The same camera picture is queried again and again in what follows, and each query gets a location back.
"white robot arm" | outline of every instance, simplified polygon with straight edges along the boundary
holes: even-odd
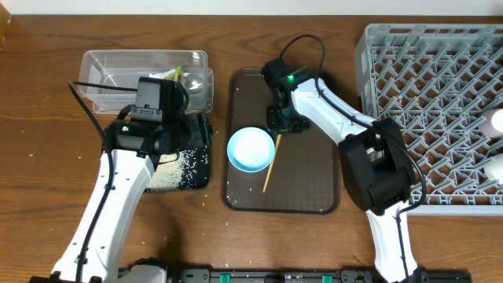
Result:
[[[152,179],[154,166],[148,156],[139,157],[135,151],[114,149],[112,156],[116,170],[114,189],[108,195],[88,244],[82,282],[91,282],[92,277],[100,278],[103,282],[132,282],[130,279],[138,277],[139,273],[142,282],[166,282],[166,271],[157,266],[138,266],[138,270],[132,270],[128,275],[117,279],[124,240],[140,196]],[[107,180],[108,159],[103,154],[96,186],[79,227],[66,252],[53,268],[52,274],[59,274],[60,280],[75,280],[76,260]]]
[[[318,79],[318,85],[334,104],[341,109],[356,116],[356,119],[366,124],[375,121],[374,118],[365,116],[349,106],[346,102],[338,98],[323,82]],[[308,79],[300,83],[292,91],[292,104],[295,110],[319,126],[337,145],[341,143],[349,134],[360,134],[366,129],[355,123],[352,123],[346,116],[336,111],[330,106],[323,97],[320,97],[314,85],[314,79]],[[376,249],[376,269],[387,282],[400,282],[408,276],[413,275],[417,264],[412,256],[409,241],[409,231],[407,229],[407,216],[402,213],[402,237],[406,254],[406,264],[409,274],[405,275],[402,263],[402,251],[398,239],[398,230],[395,216],[398,210],[408,206],[408,201],[399,201],[389,208],[386,208],[383,215],[376,215],[371,210],[365,213],[369,218],[370,228],[372,230],[374,246]]]

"green clip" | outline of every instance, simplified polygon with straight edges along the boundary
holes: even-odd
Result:
[[[332,276],[330,275],[321,276],[321,283],[332,283]]]
[[[230,283],[230,274],[220,274],[220,283]]]

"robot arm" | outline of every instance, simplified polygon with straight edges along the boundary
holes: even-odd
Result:
[[[120,256],[129,230],[131,219],[145,187],[154,173],[154,166],[148,156],[138,157],[130,150],[112,151],[116,176],[101,216],[94,228],[84,261],[82,282],[91,282],[92,277],[103,282],[117,280]],[[101,156],[101,166],[96,186],[80,221],[79,228],[63,256],[57,261],[52,274],[59,274],[60,280],[74,281],[77,257],[96,208],[100,203],[108,180],[108,158]]]
[[[267,63],[262,74],[275,101],[267,111],[269,129],[277,134],[299,133],[309,127],[307,118],[339,146],[347,191],[358,207],[365,211],[370,222],[377,271],[390,283],[413,276],[417,264],[410,249],[406,213],[399,216],[402,220],[400,231],[395,218],[398,210],[408,206],[409,188],[414,180],[412,167],[403,154],[387,146],[385,140],[365,127],[352,123],[347,116],[379,127],[401,141],[398,125],[391,120],[380,122],[361,114],[338,98],[322,79],[318,79],[325,98],[321,97],[307,69],[292,72],[280,58]],[[325,99],[345,111],[346,115],[335,110]],[[370,160],[369,153],[373,150],[383,151],[384,154],[378,160]],[[399,232],[408,274],[402,261]]]
[[[149,184],[160,155],[178,153],[211,144],[212,129],[202,113],[185,115],[188,95],[179,83],[140,78],[136,105],[127,106],[105,129],[112,148],[112,189],[97,218],[83,260],[81,282],[167,281],[167,271],[158,263],[134,266],[118,278],[120,256],[134,211]],[[131,119],[124,120],[131,112]],[[104,196],[109,175],[108,157],[101,156],[96,186],[75,236],[53,268],[50,278],[30,282],[74,282],[84,238]]]

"plastic container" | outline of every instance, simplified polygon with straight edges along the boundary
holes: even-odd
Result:
[[[416,215],[503,215],[503,185],[484,166],[503,139],[481,133],[503,108],[503,25],[370,24],[355,52],[363,112],[393,118],[426,178]],[[411,201],[421,195],[420,183]]]
[[[167,72],[182,66],[189,93],[186,112],[210,112],[213,108],[213,71],[207,54],[194,50],[91,50],[84,54],[79,81],[108,86],[138,87],[141,76]],[[93,111],[115,114],[134,104],[136,93],[79,86],[79,94],[89,98]]]

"clear plastic container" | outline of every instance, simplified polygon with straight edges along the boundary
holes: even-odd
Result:
[[[207,68],[207,54],[194,50],[91,50],[84,54],[79,81],[107,86],[138,87],[141,76],[167,72],[182,66],[184,87],[189,93],[186,112],[210,112],[213,108],[213,71]],[[134,104],[136,93],[79,86],[89,98],[93,111],[114,114]]]

